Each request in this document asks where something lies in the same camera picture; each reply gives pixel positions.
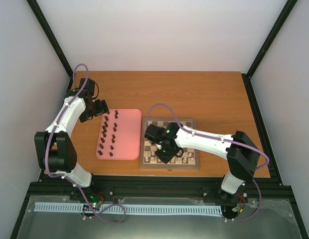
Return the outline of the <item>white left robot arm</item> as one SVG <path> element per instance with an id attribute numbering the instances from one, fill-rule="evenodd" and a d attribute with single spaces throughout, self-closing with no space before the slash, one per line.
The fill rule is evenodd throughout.
<path id="1" fill-rule="evenodd" d="M 86 122 L 94 117 L 109 114 L 105 100 L 94 95 L 98 85 L 91 79 L 82 78 L 78 88 L 66 92 L 63 106 L 53 123 L 34 136 L 39 167 L 51 177 L 70 180 L 81 187 L 81 194 L 87 200 L 98 197 L 99 188 L 92 184 L 92 174 L 77 162 L 77 153 L 71 141 L 76 122 Z"/>

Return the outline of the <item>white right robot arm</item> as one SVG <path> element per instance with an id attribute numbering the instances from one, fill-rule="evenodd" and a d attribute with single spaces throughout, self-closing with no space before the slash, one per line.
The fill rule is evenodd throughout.
<path id="1" fill-rule="evenodd" d="M 252 181 L 257 170 L 260 152 L 243 132 L 213 134 L 192 129 L 176 122 L 166 127 L 149 124 L 145 139 L 156 145 L 155 155 L 165 164 L 182 157 L 184 149 L 195 149 L 227 160 L 229 172 L 224 176 L 220 192 L 236 194 L 243 183 Z"/>

